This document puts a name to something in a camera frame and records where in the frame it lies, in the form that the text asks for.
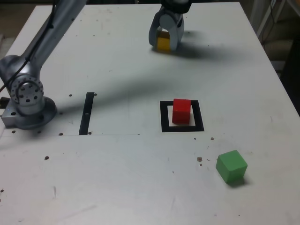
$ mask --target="cube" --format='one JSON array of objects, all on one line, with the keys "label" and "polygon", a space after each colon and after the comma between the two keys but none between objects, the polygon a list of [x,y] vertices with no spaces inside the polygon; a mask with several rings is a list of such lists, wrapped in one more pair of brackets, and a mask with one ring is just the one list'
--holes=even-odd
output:
[{"label": "cube", "polygon": [[216,169],[225,181],[230,183],[244,177],[247,163],[237,150],[219,155]]},{"label": "cube", "polygon": [[166,31],[161,31],[157,37],[157,49],[162,51],[170,50],[170,34]]},{"label": "cube", "polygon": [[189,124],[191,117],[191,100],[174,99],[172,123]]}]

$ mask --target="green cube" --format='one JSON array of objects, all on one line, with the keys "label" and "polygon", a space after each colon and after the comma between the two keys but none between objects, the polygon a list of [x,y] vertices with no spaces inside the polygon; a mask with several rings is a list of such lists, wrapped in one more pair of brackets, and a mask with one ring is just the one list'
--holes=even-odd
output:
[{"label": "green cube", "polygon": [[216,169],[225,181],[230,183],[244,177],[247,163],[237,150],[219,155]]}]

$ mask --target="black cable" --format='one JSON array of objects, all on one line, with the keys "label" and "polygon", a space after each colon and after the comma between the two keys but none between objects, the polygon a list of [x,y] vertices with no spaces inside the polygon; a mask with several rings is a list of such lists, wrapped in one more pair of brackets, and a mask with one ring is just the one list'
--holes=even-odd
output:
[{"label": "black cable", "polygon": [[273,24],[272,24],[272,27],[271,27],[271,29],[270,29],[270,31],[269,31],[269,33],[268,33],[268,35],[267,35],[267,37],[266,37],[265,40],[263,40],[263,34],[264,34],[265,30],[263,30],[263,32],[262,32],[262,46],[263,46],[264,49],[265,49],[265,42],[266,42],[266,40],[268,39],[269,35],[271,34],[271,32],[272,32],[272,30],[273,30],[273,28],[274,28],[274,26],[275,26],[275,19],[274,19],[274,15],[273,15],[272,2],[271,2],[271,0],[269,0],[269,4],[270,4],[271,18],[272,18]]},{"label": "black cable", "polygon": [[33,48],[31,50],[31,52],[29,53],[28,57],[25,59],[25,62],[23,63],[23,65],[14,73],[14,75],[12,75],[8,79],[8,81],[5,82],[5,84],[0,88],[0,92],[2,92],[9,85],[9,83],[20,73],[20,71],[27,65],[27,63],[30,61],[31,56],[33,55],[33,53],[36,51],[36,49],[39,47],[42,40],[44,39],[47,31],[49,29],[53,28],[52,22],[53,22],[53,19],[54,19],[54,9],[55,9],[55,0],[53,0],[53,2],[52,2],[52,11],[51,11],[51,14],[50,14],[50,17],[49,17],[49,20],[48,20],[48,24],[45,27],[45,30],[43,31],[42,35],[39,37],[39,39],[37,40],[37,42],[33,46]]}]

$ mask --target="yellow cube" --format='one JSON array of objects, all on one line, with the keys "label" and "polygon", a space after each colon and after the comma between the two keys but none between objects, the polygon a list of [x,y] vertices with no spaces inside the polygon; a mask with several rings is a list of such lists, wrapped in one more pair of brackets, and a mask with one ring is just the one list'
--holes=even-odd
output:
[{"label": "yellow cube", "polygon": [[166,31],[161,31],[157,37],[157,49],[162,51],[170,50],[170,34]]}]

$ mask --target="white table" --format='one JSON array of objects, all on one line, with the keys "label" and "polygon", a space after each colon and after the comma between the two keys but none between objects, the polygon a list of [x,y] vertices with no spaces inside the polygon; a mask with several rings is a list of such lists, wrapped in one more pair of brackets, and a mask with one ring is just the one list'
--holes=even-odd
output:
[{"label": "white table", "polygon": [[[40,134],[0,123],[1,225],[300,223],[300,119],[241,6],[193,4],[188,57],[151,51],[159,7],[86,6],[76,18],[41,71],[63,115]],[[50,11],[36,7],[9,54]],[[79,136],[87,92],[92,135]],[[204,132],[161,132],[159,102],[174,98],[199,101]],[[248,163],[235,187],[215,169],[231,150]]]}]

